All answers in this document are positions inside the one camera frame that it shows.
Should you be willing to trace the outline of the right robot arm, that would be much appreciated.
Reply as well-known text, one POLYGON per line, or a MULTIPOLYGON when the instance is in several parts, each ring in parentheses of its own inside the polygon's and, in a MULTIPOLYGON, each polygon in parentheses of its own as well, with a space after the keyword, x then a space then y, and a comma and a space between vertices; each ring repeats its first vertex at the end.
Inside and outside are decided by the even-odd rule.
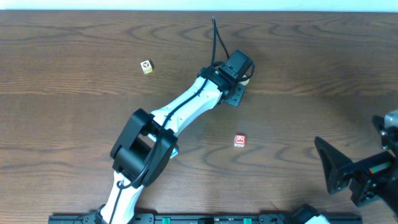
POLYGON ((374 115, 372 122, 381 138, 383 152, 353 162, 321 137, 314 143, 320 156, 329 194, 349 187, 357 206, 382 199, 397 215, 397 111, 374 115))

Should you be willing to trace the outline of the blue letter P block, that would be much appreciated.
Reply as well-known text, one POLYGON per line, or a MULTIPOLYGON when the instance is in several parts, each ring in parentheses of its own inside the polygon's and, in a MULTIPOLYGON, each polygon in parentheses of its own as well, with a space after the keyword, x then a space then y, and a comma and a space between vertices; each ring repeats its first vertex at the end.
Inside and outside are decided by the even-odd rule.
POLYGON ((170 155, 170 158, 174 158, 178 154, 178 147, 174 147, 172 150, 172 153, 170 155))

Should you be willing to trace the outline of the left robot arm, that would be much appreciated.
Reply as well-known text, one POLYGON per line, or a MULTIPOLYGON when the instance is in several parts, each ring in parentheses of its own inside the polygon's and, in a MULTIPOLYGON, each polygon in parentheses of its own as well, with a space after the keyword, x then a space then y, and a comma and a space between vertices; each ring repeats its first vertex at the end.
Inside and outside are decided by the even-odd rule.
POLYGON ((99 211, 103 223, 129 223, 142 190, 178 153, 178 135, 199 115, 220 103, 238 106, 254 62, 236 50, 226 62, 202 68, 193 85, 178 98, 150 113, 138 109, 129 117, 110 152, 114 184, 99 211))

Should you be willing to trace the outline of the black mounting rail base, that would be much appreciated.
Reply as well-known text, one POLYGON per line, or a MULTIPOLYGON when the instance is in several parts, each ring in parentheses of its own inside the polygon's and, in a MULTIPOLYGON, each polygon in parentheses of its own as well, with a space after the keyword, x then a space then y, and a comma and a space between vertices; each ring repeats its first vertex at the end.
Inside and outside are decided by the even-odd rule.
MULTIPOLYGON (((137 213, 132 224, 284 224, 289 216, 283 214, 262 215, 154 215, 137 213)), ((101 224, 104 223, 97 213, 86 215, 51 215, 48 224, 101 224)))

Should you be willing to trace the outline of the plain cream wooden block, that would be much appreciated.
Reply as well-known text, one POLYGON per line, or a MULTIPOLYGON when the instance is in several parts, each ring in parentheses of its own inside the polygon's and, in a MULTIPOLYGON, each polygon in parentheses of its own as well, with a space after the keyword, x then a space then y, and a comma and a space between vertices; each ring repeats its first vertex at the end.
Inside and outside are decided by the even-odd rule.
POLYGON ((239 84, 246 86, 249 83, 249 78, 246 75, 242 77, 242 81, 239 84))

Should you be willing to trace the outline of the red picture wooden block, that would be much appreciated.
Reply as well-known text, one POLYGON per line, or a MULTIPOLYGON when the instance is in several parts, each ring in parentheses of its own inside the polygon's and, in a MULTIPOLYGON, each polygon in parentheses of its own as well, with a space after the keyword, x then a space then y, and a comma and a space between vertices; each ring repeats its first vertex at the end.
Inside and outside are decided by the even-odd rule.
POLYGON ((246 136, 243 134, 237 134, 234 137, 235 147, 244 147, 246 145, 246 136))

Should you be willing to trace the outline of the yellow symbol wooden block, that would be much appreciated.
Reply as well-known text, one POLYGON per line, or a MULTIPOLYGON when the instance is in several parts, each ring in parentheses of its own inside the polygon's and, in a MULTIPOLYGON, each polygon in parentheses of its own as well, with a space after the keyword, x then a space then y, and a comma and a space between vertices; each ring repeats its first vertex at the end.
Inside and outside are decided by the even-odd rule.
POLYGON ((153 67, 152 67, 150 60, 141 62, 141 68, 142 68, 144 74, 153 72, 153 67))

